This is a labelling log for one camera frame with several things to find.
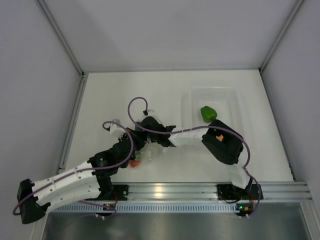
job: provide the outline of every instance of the clear plastic container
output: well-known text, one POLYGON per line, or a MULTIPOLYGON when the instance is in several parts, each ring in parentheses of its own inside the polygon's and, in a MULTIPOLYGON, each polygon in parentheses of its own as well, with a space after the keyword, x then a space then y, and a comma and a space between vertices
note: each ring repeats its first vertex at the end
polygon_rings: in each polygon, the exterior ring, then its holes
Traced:
POLYGON ((209 106, 217 112, 217 119, 224 122, 242 136, 244 128, 243 115, 237 92, 231 87, 196 87, 190 93, 192 126, 207 125, 201 116, 201 108, 209 106))

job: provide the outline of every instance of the white floor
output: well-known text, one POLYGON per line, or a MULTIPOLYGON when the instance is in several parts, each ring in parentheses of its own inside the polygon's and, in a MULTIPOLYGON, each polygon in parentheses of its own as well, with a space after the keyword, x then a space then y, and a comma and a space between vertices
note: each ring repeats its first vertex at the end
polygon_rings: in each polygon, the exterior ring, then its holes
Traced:
MULTIPOLYGON (((244 132, 240 133, 250 146, 250 173, 262 182, 293 181, 258 70, 90 73, 66 168, 74 168, 117 142, 115 137, 102 129, 104 121, 120 119, 123 125, 133 128, 127 116, 127 106, 137 96, 148 100, 149 109, 155 110, 163 125, 195 127, 192 126, 189 97, 195 87, 233 88, 244 113, 244 132)), ((133 118, 140 119, 144 107, 144 102, 137 100, 132 105, 133 118)), ((138 168, 120 168, 111 180, 230 181, 226 166, 218 162, 204 146, 168 148, 160 158, 143 162, 138 168)))

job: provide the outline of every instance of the purple cable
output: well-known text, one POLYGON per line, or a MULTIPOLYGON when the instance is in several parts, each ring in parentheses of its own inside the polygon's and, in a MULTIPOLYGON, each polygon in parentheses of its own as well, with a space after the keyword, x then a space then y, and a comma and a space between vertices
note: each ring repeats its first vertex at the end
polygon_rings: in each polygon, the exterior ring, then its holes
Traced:
POLYGON ((140 126, 131 116, 131 113, 130 113, 130 107, 131 107, 131 104, 135 101, 135 100, 138 100, 138 99, 141 99, 145 102, 145 111, 148 110, 148 101, 142 97, 142 96, 137 96, 135 97, 134 99, 132 99, 129 104, 128 104, 128 108, 127 108, 127 112, 128 112, 128 116, 131 120, 131 122, 133 122, 133 124, 135 126, 137 126, 138 128, 144 130, 144 131, 147 131, 149 133, 153 133, 153 134, 162 134, 162 135, 171 135, 171 134, 180 134, 180 133, 183 133, 183 132, 188 132, 188 131, 194 131, 194 130, 199 130, 199 129, 217 129, 217 130, 221 130, 221 131, 224 131, 226 133, 229 133, 235 137, 237 137, 239 140, 241 140, 241 142, 244 144, 245 148, 246 148, 246 151, 247 151, 247 154, 248 154, 248 158, 243 166, 243 170, 245 171, 245 173, 250 177, 252 178, 255 183, 257 184, 258 186, 258 189, 259 189, 259 196, 258 196, 258 200, 257 200, 257 203, 255 205, 255 208, 253 209, 253 211, 251 212, 251 214, 249 216, 251 216, 252 214, 254 214, 257 210, 257 207, 259 206, 260 204, 260 200, 261 200, 261 186, 259 185, 258 181, 256 178, 254 178, 247 170, 247 166, 250 162, 250 158, 251 158, 251 153, 250 153, 250 149, 249 149, 249 145, 246 143, 246 141, 243 139, 242 136, 240 136, 239 134, 227 129, 227 128, 224 128, 224 127, 219 127, 219 126, 208 126, 208 125, 204 125, 204 126, 196 126, 196 127, 192 127, 192 128, 188 128, 188 129, 185 129, 185 130, 179 130, 179 131, 171 131, 171 132, 166 132, 166 131, 154 131, 154 130, 151 130, 151 129, 147 129, 143 126, 140 126))
MULTIPOLYGON (((88 168, 84 168, 84 169, 77 170, 77 171, 76 171, 77 173, 81 173, 81 172, 83 172, 83 171, 90 171, 90 170, 96 171, 96 170, 106 170, 106 169, 116 168, 116 167, 124 164, 126 161, 128 161, 128 160, 130 159, 132 153, 134 152, 134 140, 133 140, 132 136, 130 135, 129 131, 128 131, 124 126, 122 126, 121 124, 119 124, 119 123, 117 123, 117 122, 115 122, 115 121, 105 121, 105 122, 102 124, 102 127, 103 127, 103 129, 105 129, 105 130, 107 130, 107 129, 105 128, 105 125, 106 125, 106 124, 115 124, 115 125, 117 125, 118 127, 122 128, 122 129, 126 132, 127 136, 129 137, 130 143, 131 143, 131 148, 130 148, 130 152, 129 152, 128 156, 127 156, 124 160, 122 160, 121 162, 118 162, 117 164, 114 164, 114 165, 111 165, 111 166, 103 166, 103 167, 88 167, 88 168)), ((72 176, 73 174, 75 174, 75 172, 70 172, 70 173, 68 173, 68 174, 66 174, 66 175, 64 175, 64 176, 62 176, 62 177, 57 178, 57 179, 54 180, 53 182, 54 182, 54 183, 57 183, 57 182, 65 179, 65 178, 67 178, 67 177, 72 176)), ((18 204, 14 207, 14 209, 13 209, 13 211, 12 211, 12 214, 15 215, 15 216, 20 215, 21 213, 20 213, 20 212, 17 213, 16 211, 17 211, 17 209, 18 209, 25 201, 27 201, 29 198, 31 198, 33 195, 39 193, 40 191, 42 191, 42 190, 50 187, 52 184, 53 184, 53 183, 50 182, 50 183, 48 183, 48 184, 40 187, 39 189, 35 190, 34 192, 30 193, 30 194, 27 195, 26 197, 24 197, 24 198, 23 198, 20 202, 18 202, 18 204)))
POLYGON ((180 133, 184 133, 184 132, 188 132, 188 131, 194 131, 194 130, 199 130, 199 129, 217 129, 217 130, 221 130, 221 131, 224 131, 228 134, 231 134, 235 137, 237 137, 245 146, 246 148, 246 151, 247 151, 247 154, 248 154, 248 158, 244 164, 244 168, 246 168, 250 162, 250 157, 251 157, 251 153, 250 153, 250 149, 249 149, 249 146, 248 144, 246 143, 246 141, 243 139, 242 136, 240 136, 239 134, 235 133, 234 131, 231 131, 227 128, 224 128, 224 127, 220 127, 220 126, 208 126, 208 125, 205 125, 205 126, 196 126, 196 127, 192 127, 192 128, 187 128, 187 129, 184 129, 184 130, 179 130, 179 131, 170 131, 170 132, 166 132, 166 131, 154 131, 154 130, 151 130, 151 129, 147 129, 143 126, 140 126, 131 116, 131 113, 130 113, 130 107, 131 107, 131 104, 135 101, 135 100, 138 100, 138 99, 142 99, 143 101, 145 101, 145 110, 148 110, 148 102, 147 100, 142 97, 142 96, 137 96, 135 97, 134 99, 132 99, 130 102, 129 102, 129 105, 128 105, 128 108, 127 108, 127 111, 128 111, 128 116, 131 120, 131 122, 133 122, 134 125, 136 125, 138 128, 144 130, 144 131, 147 131, 149 133, 153 133, 153 134, 162 134, 162 135, 171 135, 171 134, 180 134, 180 133))

